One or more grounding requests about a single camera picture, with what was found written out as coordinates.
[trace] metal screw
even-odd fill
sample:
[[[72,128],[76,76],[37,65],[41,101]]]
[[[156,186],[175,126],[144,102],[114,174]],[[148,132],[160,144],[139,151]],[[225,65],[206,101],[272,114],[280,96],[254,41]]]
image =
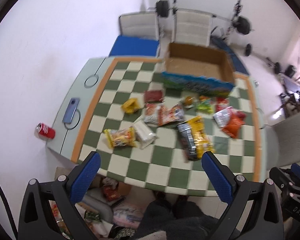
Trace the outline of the metal screw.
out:
[[[238,181],[244,181],[244,180],[245,180],[245,177],[242,176],[242,175],[237,175],[237,180],[238,180]]]
[[[37,182],[36,179],[31,179],[31,180],[29,180],[29,184],[30,184],[30,185],[34,185],[36,182]]]
[[[60,175],[60,176],[58,177],[58,180],[59,180],[59,181],[65,181],[66,178],[67,178],[66,175]]]
[[[272,180],[272,179],[267,179],[267,183],[268,183],[269,185],[272,185],[272,184],[273,184],[273,180]]]

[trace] blue mat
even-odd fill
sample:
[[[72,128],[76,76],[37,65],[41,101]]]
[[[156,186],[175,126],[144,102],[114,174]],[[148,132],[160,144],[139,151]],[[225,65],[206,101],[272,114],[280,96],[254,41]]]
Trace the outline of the blue mat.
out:
[[[119,35],[109,56],[156,57],[159,41]]]
[[[211,36],[211,42],[216,45],[219,49],[223,49],[225,52],[229,54],[232,59],[233,66],[235,71],[238,71],[242,74],[250,76],[242,62],[239,60],[237,55],[233,52],[233,50],[220,38],[216,36]]]

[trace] red soda can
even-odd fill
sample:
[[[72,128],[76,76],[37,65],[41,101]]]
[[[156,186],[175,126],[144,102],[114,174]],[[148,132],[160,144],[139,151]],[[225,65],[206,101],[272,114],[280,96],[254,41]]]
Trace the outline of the red soda can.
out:
[[[37,125],[37,132],[38,134],[47,137],[49,139],[53,139],[56,135],[56,131],[54,129],[52,129],[51,127],[49,127],[48,125],[42,122]]]

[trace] checkered tablecloth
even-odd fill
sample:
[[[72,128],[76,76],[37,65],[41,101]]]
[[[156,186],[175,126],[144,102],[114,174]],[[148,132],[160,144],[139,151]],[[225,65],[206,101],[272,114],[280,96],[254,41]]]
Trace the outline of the checkered tablecloth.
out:
[[[252,180],[255,162],[255,135],[252,122],[251,102],[247,93],[246,81],[236,79],[236,87],[229,96],[230,105],[247,115],[240,129],[239,139],[229,138],[212,119],[212,115],[185,110],[186,119],[196,115],[202,116],[205,131],[215,148],[215,156],[227,165],[234,174],[243,174]],[[108,146],[104,129],[124,129],[140,117],[142,110],[135,114],[125,114],[121,105],[129,98],[136,97],[144,106],[145,90],[164,89],[161,80],[160,65],[146,62],[118,62],[110,79],[105,85],[103,94],[96,105],[85,133],[79,163],[91,151],[101,155],[99,174],[118,181],[165,191],[179,195],[215,196],[201,161],[188,161],[177,140],[175,124],[163,127],[151,127],[158,139],[141,150],[137,147]],[[170,108],[181,98],[195,95],[188,91],[166,90],[165,105]]]

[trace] open cardboard box on floor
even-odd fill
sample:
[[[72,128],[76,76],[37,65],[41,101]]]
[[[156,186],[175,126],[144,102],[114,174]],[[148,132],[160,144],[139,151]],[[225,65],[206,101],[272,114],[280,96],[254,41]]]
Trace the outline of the open cardboard box on floor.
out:
[[[235,87],[232,62],[222,50],[173,42],[163,67],[166,88],[226,98]]]

